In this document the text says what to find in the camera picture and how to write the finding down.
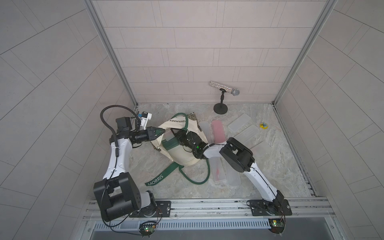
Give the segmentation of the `cream canvas tote bag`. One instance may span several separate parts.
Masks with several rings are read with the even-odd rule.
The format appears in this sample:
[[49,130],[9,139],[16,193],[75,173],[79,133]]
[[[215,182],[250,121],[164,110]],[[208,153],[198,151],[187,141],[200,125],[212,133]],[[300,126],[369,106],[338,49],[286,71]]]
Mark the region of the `cream canvas tote bag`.
[[[178,169],[180,173],[192,184],[194,185],[202,185],[206,183],[210,177],[211,168],[208,158],[207,159],[196,159],[194,155],[191,153],[191,149],[188,147],[183,147],[179,145],[176,148],[173,148],[169,151],[162,146],[162,140],[171,140],[175,137],[175,133],[178,130],[186,130],[187,132],[192,131],[198,134],[199,137],[205,142],[208,143],[208,140],[205,134],[200,130],[198,122],[196,120],[192,120],[185,113],[177,113],[170,120],[164,122],[160,125],[160,128],[165,129],[166,132],[161,135],[156,140],[152,141],[153,146],[156,150],[158,150],[161,154],[169,158],[172,163],[165,170],[163,170],[158,176],[149,182],[145,183],[146,186],[154,186],[164,180],[169,174],[171,174],[175,169]],[[205,160],[208,167],[208,175],[207,177],[201,181],[196,182],[190,179],[184,172],[183,168],[192,166],[199,162],[200,160]]]

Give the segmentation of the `pink translucent pencil case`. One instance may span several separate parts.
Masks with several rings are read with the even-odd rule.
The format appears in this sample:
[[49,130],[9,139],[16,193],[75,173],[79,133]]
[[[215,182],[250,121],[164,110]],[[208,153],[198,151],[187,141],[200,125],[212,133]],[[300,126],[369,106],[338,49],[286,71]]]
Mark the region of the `pink translucent pencil case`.
[[215,144],[221,144],[227,141],[222,121],[213,120],[212,130]]

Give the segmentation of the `clear case with pink item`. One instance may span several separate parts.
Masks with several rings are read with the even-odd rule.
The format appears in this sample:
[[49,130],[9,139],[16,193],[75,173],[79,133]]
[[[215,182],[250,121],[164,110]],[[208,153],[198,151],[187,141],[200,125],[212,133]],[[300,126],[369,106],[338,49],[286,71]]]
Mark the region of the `clear case with pink item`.
[[214,157],[209,159],[211,166],[211,174],[215,183],[221,183],[227,180],[224,171],[223,163],[221,158]]

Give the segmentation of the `clear translucent pencil case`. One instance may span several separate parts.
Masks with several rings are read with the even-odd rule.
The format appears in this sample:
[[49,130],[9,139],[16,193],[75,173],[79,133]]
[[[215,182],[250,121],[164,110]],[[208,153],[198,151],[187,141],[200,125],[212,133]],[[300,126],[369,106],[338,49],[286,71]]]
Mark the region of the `clear translucent pencil case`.
[[251,120],[250,116],[248,116],[247,114],[242,114],[240,117],[238,117],[236,120],[234,120],[231,124],[228,125],[228,129],[232,133],[236,133],[243,126],[245,126],[250,120]]

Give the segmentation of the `ribbed clear pencil case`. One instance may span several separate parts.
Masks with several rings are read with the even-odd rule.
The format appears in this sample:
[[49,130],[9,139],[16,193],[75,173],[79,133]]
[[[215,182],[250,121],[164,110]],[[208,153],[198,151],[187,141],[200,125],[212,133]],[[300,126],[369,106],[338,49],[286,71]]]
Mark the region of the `ribbed clear pencil case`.
[[240,173],[234,170],[229,163],[224,162],[227,176],[227,183],[230,186],[238,187],[241,184]]
[[255,145],[255,141],[260,134],[260,130],[255,125],[251,125],[241,133],[237,134],[234,138],[241,144],[251,149]]

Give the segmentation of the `clear rounded pencil case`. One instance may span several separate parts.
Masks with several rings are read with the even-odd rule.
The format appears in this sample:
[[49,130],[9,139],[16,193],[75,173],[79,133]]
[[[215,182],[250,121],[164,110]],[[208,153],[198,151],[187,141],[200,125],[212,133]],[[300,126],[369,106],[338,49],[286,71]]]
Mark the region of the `clear rounded pencil case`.
[[212,144],[213,140],[212,140],[212,133],[211,133],[212,131],[211,125],[207,121],[201,121],[199,122],[199,126],[202,129],[202,132],[205,134],[208,140],[208,143]]

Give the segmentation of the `green pencil case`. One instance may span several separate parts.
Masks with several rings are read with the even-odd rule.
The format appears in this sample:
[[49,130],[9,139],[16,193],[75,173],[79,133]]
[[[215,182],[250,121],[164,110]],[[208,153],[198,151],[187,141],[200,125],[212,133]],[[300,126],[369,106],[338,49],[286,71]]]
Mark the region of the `green pencil case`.
[[173,148],[176,148],[180,145],[179,141],[176,138],[172,138],[171,140],[162,140],[162,146],[169,151]]

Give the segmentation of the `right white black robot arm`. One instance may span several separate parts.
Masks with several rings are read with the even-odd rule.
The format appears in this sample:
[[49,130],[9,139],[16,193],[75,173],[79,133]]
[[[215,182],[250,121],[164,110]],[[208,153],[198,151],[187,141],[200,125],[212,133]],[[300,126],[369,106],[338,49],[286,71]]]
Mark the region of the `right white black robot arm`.
[[205,143],[197,133],[186,130],[171,129],[179,144],[191,149],[196,159],[222,157],[239,173],[245,174],[262,196],[261,201],[249,200],[251,208],[265,211],[271,216],[284,216],[284,196],[264,176],[257,166],[253,152],[235,138],[225,143]]

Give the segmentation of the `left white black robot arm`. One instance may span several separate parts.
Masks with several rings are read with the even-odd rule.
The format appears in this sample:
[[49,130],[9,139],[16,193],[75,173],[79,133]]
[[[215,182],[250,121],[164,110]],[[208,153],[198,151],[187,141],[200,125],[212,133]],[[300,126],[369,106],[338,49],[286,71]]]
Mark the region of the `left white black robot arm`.
[[164,129],[147,127],[152,115],[139,114],[139,131],[132,129],[128,117],[116,119],[118,129],[110,138],[111,157],[103,180],[94,184],[94,194],[98,202],[101,217],[110,222],[122,216],[153,216],[157,211],[154,195],[150,191],[140,192],[128,172],[131,151],[134,144],[156,140]]

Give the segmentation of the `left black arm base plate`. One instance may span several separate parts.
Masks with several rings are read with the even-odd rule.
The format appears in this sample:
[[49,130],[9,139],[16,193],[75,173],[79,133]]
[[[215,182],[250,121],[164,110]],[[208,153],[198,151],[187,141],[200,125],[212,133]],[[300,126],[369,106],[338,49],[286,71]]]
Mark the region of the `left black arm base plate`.
[[130,218],[160,218],[169,217],[171,210],[171,201],[156,201],[156,204],[141,209],[140,211],[133,212],[129,215]]

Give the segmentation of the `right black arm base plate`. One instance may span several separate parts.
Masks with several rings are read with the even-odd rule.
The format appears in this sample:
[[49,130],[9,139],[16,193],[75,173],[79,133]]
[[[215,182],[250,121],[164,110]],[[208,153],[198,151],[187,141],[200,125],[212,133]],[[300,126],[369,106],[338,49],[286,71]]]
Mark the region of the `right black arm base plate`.
[[291,216],[292,210],[286,199],[274,200],[248,200],[247,206],[251,208],[253,216]]

